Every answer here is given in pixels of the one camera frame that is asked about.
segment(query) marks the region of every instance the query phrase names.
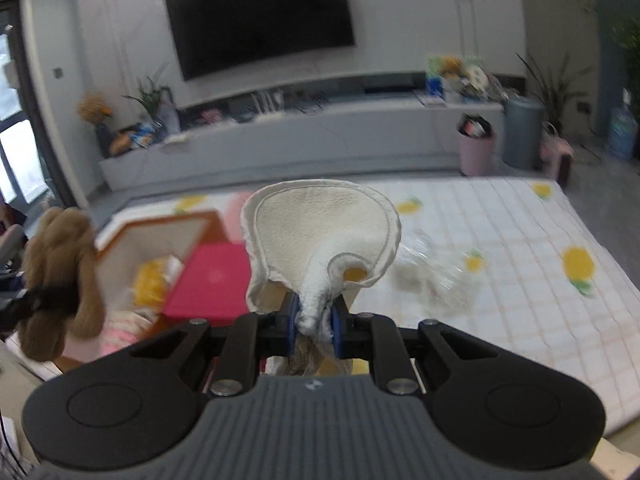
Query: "power socket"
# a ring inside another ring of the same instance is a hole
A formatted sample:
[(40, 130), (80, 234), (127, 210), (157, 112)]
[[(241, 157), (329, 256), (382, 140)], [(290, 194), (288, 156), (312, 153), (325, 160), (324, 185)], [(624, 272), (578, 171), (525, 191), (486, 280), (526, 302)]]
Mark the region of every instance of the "power socket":
[(591, 115), (591, 103), (587, 101), (578, 101), (576, 103), (576, 108), (578, 109), (579, 114)]

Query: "white cloth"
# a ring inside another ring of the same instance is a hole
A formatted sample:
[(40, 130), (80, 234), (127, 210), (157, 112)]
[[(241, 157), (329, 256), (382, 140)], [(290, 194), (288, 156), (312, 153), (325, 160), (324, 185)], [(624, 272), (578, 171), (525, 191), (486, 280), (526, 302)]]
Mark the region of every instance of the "white cloth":
[[(394, 206), (368, 187), (340, 180), (297, 180), (267, 186), (244, 204), (241, 216), (252, 277), (251, 310), (269, 282), (300, 295), (296, 326), (318, 344), (331, 341), (330, 307), (346, 290), (369, 287), (393, 262), (401, 237)], [(361, 269), (359, 282), (344, 279)]]

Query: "flower vase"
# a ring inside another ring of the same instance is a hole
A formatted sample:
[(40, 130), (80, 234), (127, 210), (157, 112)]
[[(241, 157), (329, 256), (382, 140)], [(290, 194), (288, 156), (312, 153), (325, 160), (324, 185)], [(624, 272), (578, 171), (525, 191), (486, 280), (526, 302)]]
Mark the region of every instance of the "flower vase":
[(98, 140), (98, 147), (100, 148), (100, 154), (104, 158), (109, 158), (111, 156), (109, 148), (111, 147), (111, 143), (113, 142), (113, 135), (111, 134), (109, 127), (104, 123), (96, 124), (95, 136), (97, 137), (97, 140)]

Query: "gray cylinder bin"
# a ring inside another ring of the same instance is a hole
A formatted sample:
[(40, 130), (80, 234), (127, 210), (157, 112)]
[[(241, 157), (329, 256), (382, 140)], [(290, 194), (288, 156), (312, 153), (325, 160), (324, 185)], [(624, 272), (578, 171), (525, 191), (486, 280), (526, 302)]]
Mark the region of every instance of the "gray cylinder bin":
[(540, 161), (545, 107), (538, 100), (512, 97), (506, 104), (502, 160), (512, 168), (533, 170)]

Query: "black tv screen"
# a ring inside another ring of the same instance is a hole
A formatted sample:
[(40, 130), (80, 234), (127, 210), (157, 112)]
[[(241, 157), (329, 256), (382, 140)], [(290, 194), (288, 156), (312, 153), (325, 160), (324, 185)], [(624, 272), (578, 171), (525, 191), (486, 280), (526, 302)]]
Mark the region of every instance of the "black tv screen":
[(182, 76), (354, 44), (347, 0), (166, 0)]

